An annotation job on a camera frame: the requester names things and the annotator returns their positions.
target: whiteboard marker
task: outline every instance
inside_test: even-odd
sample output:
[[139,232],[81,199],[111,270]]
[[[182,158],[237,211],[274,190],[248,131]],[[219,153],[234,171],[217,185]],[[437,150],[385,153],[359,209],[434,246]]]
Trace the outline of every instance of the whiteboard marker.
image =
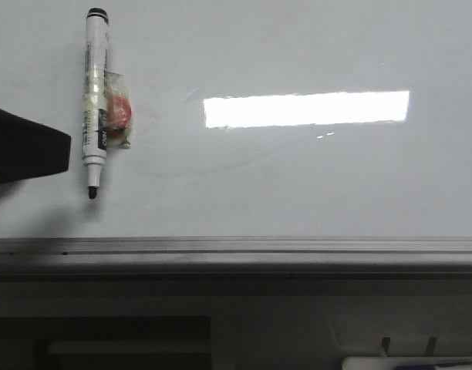
[[105,75],[109,46],[109,19],[100,8],[91,8],[86,18],[86,57],[83,120],[83,162],[87,167],[89,198],[94,199],[106,163],[107,98]]

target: dark object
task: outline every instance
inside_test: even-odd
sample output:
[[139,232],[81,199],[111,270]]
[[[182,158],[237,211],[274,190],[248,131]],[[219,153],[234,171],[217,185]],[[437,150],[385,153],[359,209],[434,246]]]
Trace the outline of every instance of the dark object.
[[96,199],[97,187],[89,187],[89,199]]
[[[211,369],[207,316],[2,318],[0,342],[14,340],[33,352],[35,370]],[[0,359],[15,356],[0,347]]]
[[109,19],[107,18],[107,13],[104,9],[101,9],[101,8],[91,8],[89,10],[89,13],[87,14],[87,18],[89,17],[100,17],[102,19],[104,19],[104,21],[106,21],[106,24],[109,24],[110,21]]
[[0,183],[67,171],[71,140],[0,109]]

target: whiteboard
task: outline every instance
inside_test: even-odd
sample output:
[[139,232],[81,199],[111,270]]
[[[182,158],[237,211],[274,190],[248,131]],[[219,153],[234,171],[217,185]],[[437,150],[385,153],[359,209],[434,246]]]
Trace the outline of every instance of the whiteboard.
[[[110,17],[135,134],[108,153],[91,201],[94,6]],[[408,92],[405,119],[307,122],[301,105],[208,127],[204,105],[391,92]],[[72,136],[67,173],[0,186],[0,237],[472,237],[472,1],[0,0],[0,107]]]

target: white surface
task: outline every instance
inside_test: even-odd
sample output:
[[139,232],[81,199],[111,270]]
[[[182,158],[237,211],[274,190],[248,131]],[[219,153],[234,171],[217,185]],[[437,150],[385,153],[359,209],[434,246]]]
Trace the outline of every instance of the white surface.
[[[93,6],[136,135],[90,201]],[[403,123],[205,127],[214,97],[395,91]],[[72,135],[68,173],[0,187],[0,237],[472,236],[472,1],[0,0],[0,107]]]

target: metal frame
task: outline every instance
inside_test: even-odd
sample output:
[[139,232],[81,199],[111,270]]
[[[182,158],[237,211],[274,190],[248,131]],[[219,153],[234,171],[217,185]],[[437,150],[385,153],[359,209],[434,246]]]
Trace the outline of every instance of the metal frame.
[[0,275],[472,274],[472,238],[0,239]]

